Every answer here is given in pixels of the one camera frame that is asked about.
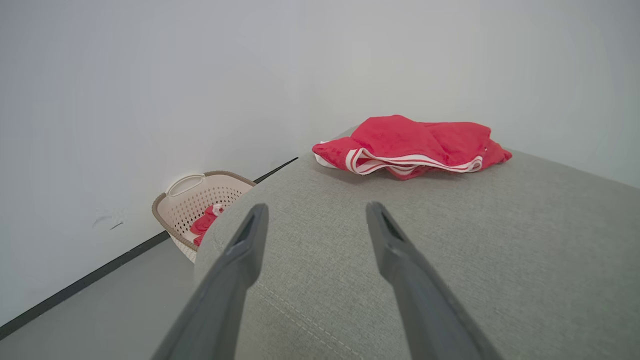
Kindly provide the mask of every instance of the white wall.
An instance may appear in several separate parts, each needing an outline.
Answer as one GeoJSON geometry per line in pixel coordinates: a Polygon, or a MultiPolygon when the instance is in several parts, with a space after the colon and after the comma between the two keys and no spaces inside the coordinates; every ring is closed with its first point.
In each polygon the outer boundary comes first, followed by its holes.
{"type": "Polygon", "coordinates": [[[633,0],[306,1],[299,146],[370,116],[474,121],[640,187],[638,19],[633,0]]]}
{"type": "Polygon", "coordinates": [[[181,175],[255,179],[296,155],[296,16],[290,0],[0,3],[0,325],[160,233],[151,203],[181,175]]]}

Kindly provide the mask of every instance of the grey fabric upholstery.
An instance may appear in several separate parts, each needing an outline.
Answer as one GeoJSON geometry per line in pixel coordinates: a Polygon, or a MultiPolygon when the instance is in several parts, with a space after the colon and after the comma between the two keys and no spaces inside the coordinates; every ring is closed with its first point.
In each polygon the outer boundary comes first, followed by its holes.
{"type": "Polygon", "coordinates": [[[531,155],[475,174],[399,181],[305,154],[214,223],[211,267],[247,211],[269,206],[238,358],[407,358],[365,205],[389,209],[506,359],[639,359],[640,190],[531,155]]]}

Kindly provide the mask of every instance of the white laundry basket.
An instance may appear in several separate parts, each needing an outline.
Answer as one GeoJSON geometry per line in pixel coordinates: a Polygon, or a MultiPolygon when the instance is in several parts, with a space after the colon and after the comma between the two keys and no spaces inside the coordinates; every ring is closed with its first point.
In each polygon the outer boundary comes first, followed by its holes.
{"type": "Polygon", "coordinates": [[[204,215],[209,206],[222,204],[226,208],[254,186],[253,181],[227,171],[189,175],[160,194],[151,210],[180,251],[195,263],[198,246],[193,240],[197,235],[189,230],[193,223],[204,215]],[[176,192],[176,187],[193,180],[197,180],[195,185],[176,192]]]}

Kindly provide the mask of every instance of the red garment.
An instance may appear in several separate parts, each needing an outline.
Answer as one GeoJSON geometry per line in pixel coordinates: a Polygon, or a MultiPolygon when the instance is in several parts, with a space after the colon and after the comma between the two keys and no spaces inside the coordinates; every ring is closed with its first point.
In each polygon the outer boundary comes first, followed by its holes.
{"type": "Polygon", "coordinates": [[[198,220],[196,220],[191,226],[190,231],[196,235],[199,235],[197,238],[193,240],[193,243],[196,246],[200,246],[200,244],[202,243],[202,238],[204,237],[204,234],[207,232],[207,230],[209,230],[211,224],[213,224],[213,222],[216,221],[216,219],[218,218],[215,212],[219,211],[219,213],[222,213],[224,211],[224,209],[221,208],[220,205],[218,205],[219,209],[217,210],[214,210],[213,207],[214,205],[209,206],[207,209],[205,209],[204,215],[198,218],[198,220]]]}
{"type": "Polygon", "coordinates": [[[351,136],[313,147],[324,166],[360,175],[387,168],[406,180],[430,170],[475,172],[511,159],[473,122],[415,122],[400,115],[371,117],[351,136]]]}

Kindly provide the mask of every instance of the basket rim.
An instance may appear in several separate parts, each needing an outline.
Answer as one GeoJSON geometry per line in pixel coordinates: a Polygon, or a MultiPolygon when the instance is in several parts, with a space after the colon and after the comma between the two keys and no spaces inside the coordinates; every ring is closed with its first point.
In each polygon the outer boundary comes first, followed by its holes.
{"type": "MultiPolygon", "coordinates": [[[[234,179],[240,180],[247,185],[251,185],[252,187],[256,185],[253,181],[229,171],[216,170],[216,171],[208,171],[204,173],[205,177],[209,177],[213,175],[226,175],[229,177],[233,177],[234,179]]],[[[160,225],[164,227],[164,230],[166,230],[167,233],[169,233],[171,236],[173,236],[173,238],[175,238],[179,242],[183,243],[189,249],[195,252],[198,252],[199,247],[197,247],[194,243],[190,242],[189,240],[185,239],[182,235],[180,235],[174,228],[172,228],[169,224],[167,224],[167,222],[164,221],[164,219],[160,216],[160,213],[158,213],[158,205],[162,200],[164,200],[165,197],[166,197],[166,193],[162,193],[158,195],[158,197],[156,197],[153,205],[151,205],[151,212],[154,214],[154,217],[156,218],[156,220],[158,220],[160,225]]]]}

